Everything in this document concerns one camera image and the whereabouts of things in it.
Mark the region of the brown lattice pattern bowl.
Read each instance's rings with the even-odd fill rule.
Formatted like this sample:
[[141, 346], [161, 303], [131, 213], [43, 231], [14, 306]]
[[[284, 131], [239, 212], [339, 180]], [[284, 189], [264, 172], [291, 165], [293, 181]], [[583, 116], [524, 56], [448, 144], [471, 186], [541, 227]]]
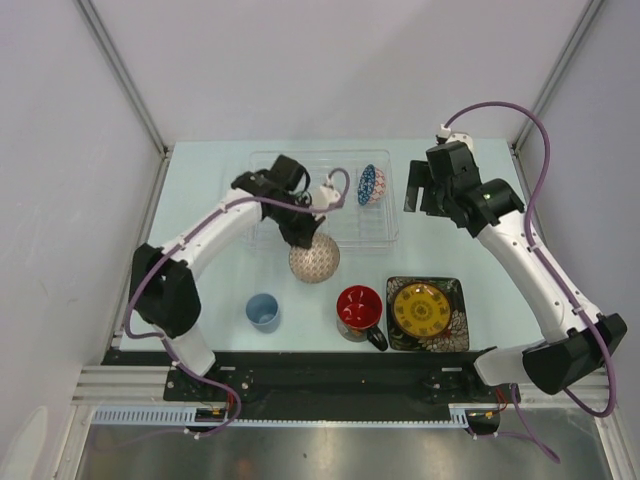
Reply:
[[316, 233], [311, 247], [292, 247], [289, 267], [293, 275], [303, 283], [318, 284], [331, 278], [340, 263], [337, 243], [327, 234]]

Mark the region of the blue triangle pattern bowl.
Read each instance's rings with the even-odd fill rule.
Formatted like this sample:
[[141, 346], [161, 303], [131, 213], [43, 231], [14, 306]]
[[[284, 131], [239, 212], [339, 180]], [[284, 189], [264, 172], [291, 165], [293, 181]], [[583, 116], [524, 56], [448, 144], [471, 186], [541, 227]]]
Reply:
[[386, 190], [386, 176], [383, 170], [373, 164], [367, 165], [359, 177], [358, 204], [360, 206], [375, 204], [385, 196]]

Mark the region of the black skull mug red inside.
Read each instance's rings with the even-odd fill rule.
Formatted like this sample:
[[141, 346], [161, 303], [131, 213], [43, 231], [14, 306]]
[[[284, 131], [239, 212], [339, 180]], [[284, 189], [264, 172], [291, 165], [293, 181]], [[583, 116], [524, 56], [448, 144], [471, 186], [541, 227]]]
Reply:
[[379, 322], [382, 299], [372, 288], [353, 285], [343, 290], [336, 301], [336, 326], [343, 338], [353, 343], [369, 342], [378, 351], [389, 348]]

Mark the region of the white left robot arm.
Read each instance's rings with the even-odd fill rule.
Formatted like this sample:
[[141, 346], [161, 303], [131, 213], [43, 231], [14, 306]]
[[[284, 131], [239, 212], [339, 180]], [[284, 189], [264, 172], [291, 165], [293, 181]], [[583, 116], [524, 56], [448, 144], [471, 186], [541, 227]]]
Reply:
[[177, 364], [190, 370], [185, 385], [197, 398], [210, 399], [221, 387], [220, 374], [211, 369], [215, 354], [197, 324], [198, 277], [225, 247], [264, 219], [277, 224], [287, 244], [311, 247], [342, 194], [332, 179], [314, 192], [297, 190], [309, 182], [302, 164], [280, 155], [270, 168], [238, 176], [195, 226], [160, 247], [145, 243], [136, 249], [126, 313], [138, 314], [152, 328], [149, 337], [165, 342]]

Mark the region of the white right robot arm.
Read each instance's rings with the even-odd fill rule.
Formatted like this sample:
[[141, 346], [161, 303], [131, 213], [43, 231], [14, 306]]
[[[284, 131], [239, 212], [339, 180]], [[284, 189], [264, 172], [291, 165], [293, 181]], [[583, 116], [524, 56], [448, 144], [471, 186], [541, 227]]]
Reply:
[[404, 209], [446, 217], [501, 264], [538, 322], [542, 342], [482, 353], [461, 376], [463, 393], [484, 401], [497, 385], [531, 382], [555, 395], [604, 366], [627, 333], [617, 314], [603, 314], [584, 296], [538, 236], [525, 228], [525, 206], [503, 179], [484, 182], [461, 141], [436, 145], [409, 164]]

